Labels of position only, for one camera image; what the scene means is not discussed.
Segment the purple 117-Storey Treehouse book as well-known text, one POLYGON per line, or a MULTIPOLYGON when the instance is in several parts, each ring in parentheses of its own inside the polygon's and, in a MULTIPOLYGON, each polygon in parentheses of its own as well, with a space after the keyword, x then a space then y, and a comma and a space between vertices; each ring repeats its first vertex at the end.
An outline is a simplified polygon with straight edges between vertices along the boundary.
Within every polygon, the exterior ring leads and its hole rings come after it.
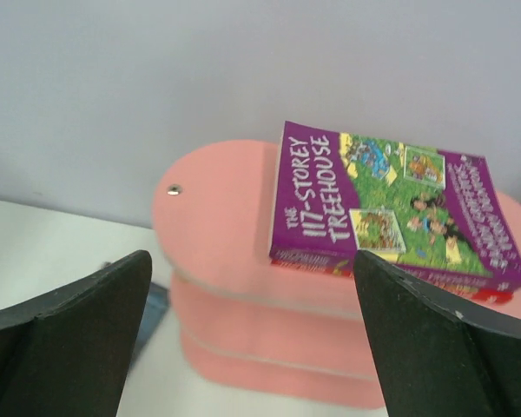
POLYGON ((271 233, 274 261, 349 274, 368 251, 432 283, 521 288, 482 156, 286 122, 271 233))

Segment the red 13-Storey Treehouse book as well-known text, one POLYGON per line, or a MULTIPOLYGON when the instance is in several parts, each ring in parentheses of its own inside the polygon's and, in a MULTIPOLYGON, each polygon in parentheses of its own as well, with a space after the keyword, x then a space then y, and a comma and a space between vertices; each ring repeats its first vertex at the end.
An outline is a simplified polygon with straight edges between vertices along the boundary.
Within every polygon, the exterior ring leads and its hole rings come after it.
MULTIPOLYGON (((312 265, 304 265, 299 263, 292 263, 289 261, 280 261, 280 260, 271 260, 270 263, 274 266, 279 266, 283 268, 290 268, 298 271, 331 275, 334 277, 342 277, 347 279, 353 279, 353 272, 348 272, 344 270, 340 270, 334 267, 321 267, 321 266, 312 266, 312 265)), ((467 300, 485 302, 489 304, 498 304, 504 305, 510 302, 513 299, 513 293, 510 292, 502 292, 497 290, 485 289, 485 288, 475 288, 464 286, 460 284, 444 284, 444 283, 435 283, 435 286, 442 288, 452 294, 458 295, 460 297, 466 298, 467 300)))

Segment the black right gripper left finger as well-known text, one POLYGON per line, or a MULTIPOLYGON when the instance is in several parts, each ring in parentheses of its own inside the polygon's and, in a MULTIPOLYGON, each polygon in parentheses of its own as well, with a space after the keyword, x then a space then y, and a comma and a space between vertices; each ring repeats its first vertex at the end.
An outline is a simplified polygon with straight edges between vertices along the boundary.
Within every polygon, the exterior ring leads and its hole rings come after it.
POLYGON ((0 310, 0 416, 114 416, 152 276, 148 251, 0 310))

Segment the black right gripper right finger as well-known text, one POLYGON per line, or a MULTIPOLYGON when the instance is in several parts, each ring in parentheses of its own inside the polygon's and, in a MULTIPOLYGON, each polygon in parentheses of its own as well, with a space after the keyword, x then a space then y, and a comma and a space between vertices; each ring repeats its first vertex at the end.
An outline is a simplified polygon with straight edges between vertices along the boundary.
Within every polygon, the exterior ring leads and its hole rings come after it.
POLYGON ((521 319, 360 250, 363 322, 390 416, 521 416, 521 319))

